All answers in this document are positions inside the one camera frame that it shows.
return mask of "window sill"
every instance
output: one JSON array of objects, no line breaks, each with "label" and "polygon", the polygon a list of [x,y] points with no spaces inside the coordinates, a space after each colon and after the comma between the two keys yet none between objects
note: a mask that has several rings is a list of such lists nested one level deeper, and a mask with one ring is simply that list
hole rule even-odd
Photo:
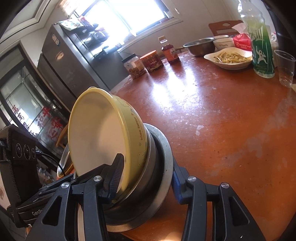
[{"label": "window sill", "polygon": [[142,40],[143,38],[147,37],[148,35],[151,35],[161,29],[164,29],[164,28],[167,28],[169,26],[172,26],[174,24],[177,24],[177,23],[181,23],[183,22],[182,20],[180,19],[177,19],[177,18],[172,18],[172,19],[169,19],[168,21],[165,21],[164,23],[160,23],[146,31],[144,31],[143,33],[140,33],[139,35],[137,35],[136,37],[134,37],[133,39],[127,41],[121,49],[119,49],[118,51],[123,51],[125,50],[126,48],[132,46],[133,44],[137,43],[138,41]]}]

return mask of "table surface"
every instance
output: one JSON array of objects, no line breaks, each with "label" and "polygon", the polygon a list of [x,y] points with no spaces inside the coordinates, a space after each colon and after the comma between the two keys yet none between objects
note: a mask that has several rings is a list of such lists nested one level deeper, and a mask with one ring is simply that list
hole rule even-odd
[{"label": "table surface", "polygon": [[[296,93],[252,67],[221,69],[189,53],[113,94],[126,100],[145,123],[159,128],[174,157],[205,183],[228,182],[267,241],[279,237],[296,212]],[[125,232],[133,240],[181,240],[186,205],[170,188],[158,212]],[[207,239],[212,235],[208,205]]]}]

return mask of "jar label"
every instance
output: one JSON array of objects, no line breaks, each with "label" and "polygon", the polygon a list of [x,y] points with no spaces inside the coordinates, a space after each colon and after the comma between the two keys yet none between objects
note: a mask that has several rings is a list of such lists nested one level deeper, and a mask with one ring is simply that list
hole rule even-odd
[{"label": "jar label", "polygon": [[178,54],[176,53],[176,50],[174,48],[164,50],[163,53],[168,61],[172,61],[178,58]]},{"label": "jar label", "polygon": [[142,61],[140,59],[137,59],[135,62],[134,62],[135,66],[138,68],[138,70],[142,70],[144,69],[144,65],[142,63]]}]

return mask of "plate of food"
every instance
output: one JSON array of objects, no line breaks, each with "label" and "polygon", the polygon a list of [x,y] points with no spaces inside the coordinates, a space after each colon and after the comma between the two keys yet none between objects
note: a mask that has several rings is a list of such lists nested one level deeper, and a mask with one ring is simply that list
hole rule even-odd
[{"label": "plate of food", "polygon": [[230,47],[206,54],[204,58],[223,69],[239,70],[248,67],[252,62],[252,52]]}]

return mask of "orange jar lid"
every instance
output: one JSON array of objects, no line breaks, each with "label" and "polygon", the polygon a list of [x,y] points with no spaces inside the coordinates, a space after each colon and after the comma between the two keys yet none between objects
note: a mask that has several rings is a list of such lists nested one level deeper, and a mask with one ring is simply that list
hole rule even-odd
[{"label": "orange jar lid", "polygon": [[141,60],[148,59],[148,58],[150,58],[151,56],[153,56],[153,55],[155,55],[155,54],[157,54],[157,51],[156,51],[156,50],[154,50],[154,51],[152,51],[152,52],[150,52],[150,53],[148,53],[148,54],[145,54],[145,55],[142,56],[140,59],[141,59]]}]

